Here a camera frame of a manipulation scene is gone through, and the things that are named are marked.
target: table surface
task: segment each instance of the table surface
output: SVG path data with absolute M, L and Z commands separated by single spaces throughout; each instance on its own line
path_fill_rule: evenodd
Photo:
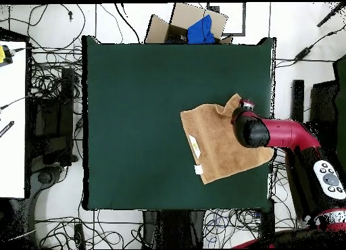
M 341 165 L 346 169 L 346 55 L 334 63 L 335 78 L 340 84 L 340 91 L 335 98 L 338 109 L 337 154 Z
M 24 42 L 0 41 L 10 49 L 26 47 Z M 26 51 L 13 57 L 13 63 L 0 67 L 0 107 L 26 95 Z M 14 125 L 0 138 L 0 197 L 24 198 L 25 99 L 15 102 L 0 114 L 0 130 Z
M 88 209 L 268 208 L 268 164 L 202 183 L 180 112 L 225 105 L 238 93 L 269 116 L 272 39 L 257 46 L 85 41 Z

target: cardboard box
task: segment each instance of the cardboard box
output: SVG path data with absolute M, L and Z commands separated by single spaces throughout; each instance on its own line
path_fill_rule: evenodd
M 153 14 L 149 22 L 145 43 L 165 43 L 170 35 L 186 36 L 187 29 L 208 14 L 212 19 L 211 32 L 214 35 L 215 42 L 220 43 L 222 33 L 224 32 L 224 25 L 228 17 L 224 14 L 205 10 L 186 3 L 174 4 L 170 23 L 163 21 Z M 232 42 L 232 38 L 230 39 L 229 36 L 226 39 L 223 44 Z

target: green table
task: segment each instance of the green table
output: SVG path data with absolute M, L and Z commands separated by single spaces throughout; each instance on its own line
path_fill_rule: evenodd
M 334 64 L 335 80 L 339 83 L 340 89 L 335 98 L 337 107 L 337 155 L 340 163 L 346 170 L 346 55 L 338 59 Z
M 102 45 L 84 36 L 84 208 L 268 209 L 267 164 L 202 183 L 180 112 L 225 105 L 238 93 L 269 116 L 272 46 L 272 39 L 256 46 Z

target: towel tag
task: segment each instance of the towel tag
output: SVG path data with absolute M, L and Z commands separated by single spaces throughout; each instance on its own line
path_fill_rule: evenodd
M 203 173 L 202 165 L 195 166 L 195 172 L 196 174 L 202 174 Z
M 189 135 L 189 138 L 190 138 L 190 142 L 192 144 L 193 151 L 195 152 L 197 159 L 199 159 L 199 156 L 201 155 L 201 151 L 198 148 L 197 141 L 193 136 Z

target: yellow device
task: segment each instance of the yellow device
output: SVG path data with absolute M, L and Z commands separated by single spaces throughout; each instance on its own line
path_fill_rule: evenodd
M 0 67 L 11 64 L 13 62 L 12 56 L 7 45 L 0 45 Z
M 5 59 L 5 52 L 3 50 L 3 47 L 0 45 L 0 63 L 3 63 Z

